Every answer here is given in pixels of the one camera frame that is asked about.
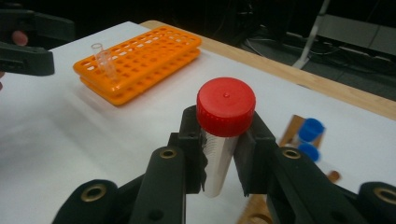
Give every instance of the wooden table edge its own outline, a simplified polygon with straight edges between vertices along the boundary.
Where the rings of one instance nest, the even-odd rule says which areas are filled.
[[[140,23],[140,25],[149,29],[154,29],[159,26],[169,24],[160,21],[144,21]],[[202,49],[206,49],[223,57],[244,63],[271,75],[284,78],[287,81],[304,86],[312,91],[320,92],[350,105],[371,111],[380,116],[396,120],[396,102],[394,101],[371,94],[370,92],[349,87],[345,84],[338,83],[324,77],[313,75],[303,70],[283,63],[278,63],[201,35],[198,36],[202,38],[202,44],[200,46]]]

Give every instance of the brass grommet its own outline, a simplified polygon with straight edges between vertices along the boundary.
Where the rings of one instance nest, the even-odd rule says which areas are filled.
[[[396,204],[396,192],[394,190],[375,188],[374,194],[384,202]]]
[[[283,149],[282,154],[289,159],[297,160],[301,158],[301,154],[298,151],[292,149]]]
[[[164,159],[171,159],[176,156],[177,152],[174,149],[164,149],[161,151],[160,156]]]
[[[106,190],[107,188],[104,184],[91,185],[82,191],[81,200],[86,203],[94,202],[105,196]]]

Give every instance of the red cap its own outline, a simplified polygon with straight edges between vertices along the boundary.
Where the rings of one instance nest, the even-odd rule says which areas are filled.
[[[198,91],[198,123],[215,136],[237,136],[250,127],[255,105],[254,92],[245,82],[232,77],[214,78]]]

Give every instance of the microcentrifuge tube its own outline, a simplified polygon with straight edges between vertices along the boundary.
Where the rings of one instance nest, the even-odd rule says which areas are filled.
[[[103,45],[100,43],[92,44],[91,49],[99,69],[105,73],[108,78],[116,81],[118,79],[117,70],[110,51],[108,49],[103,49]]]

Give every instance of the equipment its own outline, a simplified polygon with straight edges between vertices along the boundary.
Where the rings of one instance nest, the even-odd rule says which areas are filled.
[[[196,106],[183,112],[179,133],[152,153],[145,174],[118,188],[95,179],[78,187],[59,210],[63,223],[185,223],[186,194],[205,183]],[[361,185],[359,194],[334,185],[304,153],[278,147],[257,113],[233,154],[245,196],[266,194],[274,223],[395,223],[396,188]]]
[[[25,9],[0,9],[0,71],[33,76],[55,72],[52,52],[40,47],[16,46],[11,40],[14,31],[33,33],[63,41],[75,38],[74,23]]]

